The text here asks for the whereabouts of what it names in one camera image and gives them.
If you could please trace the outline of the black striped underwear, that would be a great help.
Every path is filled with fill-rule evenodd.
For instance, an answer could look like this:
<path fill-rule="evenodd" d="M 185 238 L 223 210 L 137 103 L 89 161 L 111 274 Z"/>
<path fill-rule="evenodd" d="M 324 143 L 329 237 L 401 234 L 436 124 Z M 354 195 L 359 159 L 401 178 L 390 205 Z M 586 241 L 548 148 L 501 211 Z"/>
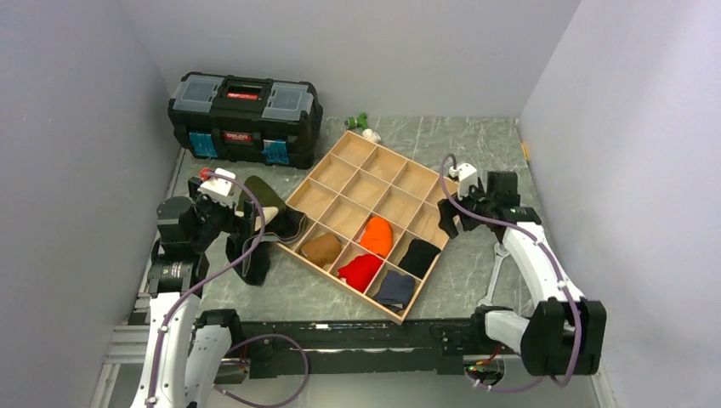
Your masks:
<path fill-rule="evenodd" d="M 293 244 L 304 232 L 308 217 L 292 207 L 263 207 L 265 229 L 256 248 L 234 267 L 236 274 L 250 286 L 262 286 L 270 270 L 270 244 Z M 260 232 L 260 217 L 255 218 L 254 231 L 248 228 L 246 219 L 240 219 L 238 232 L 229 234 L 225 254 L 229 262 L 235 261 L 252 246 Z"/>

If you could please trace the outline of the wooden compartment tray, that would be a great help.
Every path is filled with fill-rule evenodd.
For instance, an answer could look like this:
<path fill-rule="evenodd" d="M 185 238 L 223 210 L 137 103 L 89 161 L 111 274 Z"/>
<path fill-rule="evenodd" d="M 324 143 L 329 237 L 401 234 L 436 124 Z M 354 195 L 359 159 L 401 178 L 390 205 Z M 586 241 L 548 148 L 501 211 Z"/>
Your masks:
<path fill-rule="evenodd" d="M 469 310 L 468 299 L 456 294 L 457 273 L 445 255 L 449 238 L 439 227 L 438 201 L 442 182 L 435 170 L 374 144 L 360 135 L 345 133 L 287 199 L 287 205 L 305 213 L 308 223 L 300 239 L 285 250 L 303 279 L 284 291 L 289 304 L 283 320 L 390 320 L 458 317 Z M 393 248 L 386 258 L 367 251 L 359 241 L 367 221 L 378 216 L 390 222 Z M 343 249 L 336 260 L 319 268 L 300 253 L 300 247 L 325 233 L 333 233 Z M 398 266 L 410 241 L 418 238 L 436 245 L 440 254 L 425 278 Z M 338 269 L 362 254 L 373 254 L 382 267 L 364 292 L 338 278 Z M 408 306 L 394 313 L 372 299 L 389 270 L 416 281 Z"/>

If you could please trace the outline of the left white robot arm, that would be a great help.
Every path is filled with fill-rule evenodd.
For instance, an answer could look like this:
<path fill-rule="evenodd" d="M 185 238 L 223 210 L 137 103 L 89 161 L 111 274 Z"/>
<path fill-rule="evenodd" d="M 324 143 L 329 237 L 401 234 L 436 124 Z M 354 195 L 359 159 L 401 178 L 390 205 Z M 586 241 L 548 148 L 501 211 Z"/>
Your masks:
<path fill-rule="evenodd" d="M 174 196 L 156 209 L 159 239 L 148 273 L 150 332 L 133 407 L 203 407 L 224 357 L 242 350 L 237 313 L 198 314 L 212 278 L 205 251 L 230 222 L 246 192 L 235 175 L 205 170 L 193 196 Z"/>

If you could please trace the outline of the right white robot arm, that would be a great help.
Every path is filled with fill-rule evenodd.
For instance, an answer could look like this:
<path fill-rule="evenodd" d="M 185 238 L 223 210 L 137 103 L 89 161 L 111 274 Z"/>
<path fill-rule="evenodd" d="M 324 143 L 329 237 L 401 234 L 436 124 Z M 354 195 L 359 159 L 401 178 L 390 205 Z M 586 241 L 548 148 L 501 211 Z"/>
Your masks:
<path fill-rule="evenodd" d="M 529 288 L 534 310 L 524 317 L 492 304 L 488 292 L 480 301 L 468 330 L 473 349 L 488 353 L 499 343 L 520 356 L 527 372 L 564 383 L 571 376 L 598 372 L 607 312 L 588 299 L 565 273 L 548 244 L 542 220 L 533 207 L 520 202 L 518 177 L 510 171 L 490 172 L 485 182 L 476 167 L 462 163 L 449 168 L 455 193 L 440 200 L 440 228 L 455 238 L 460 230 L 483 225 L 497 238 L 492 279 L 505 258 L 512 258 Z"/>

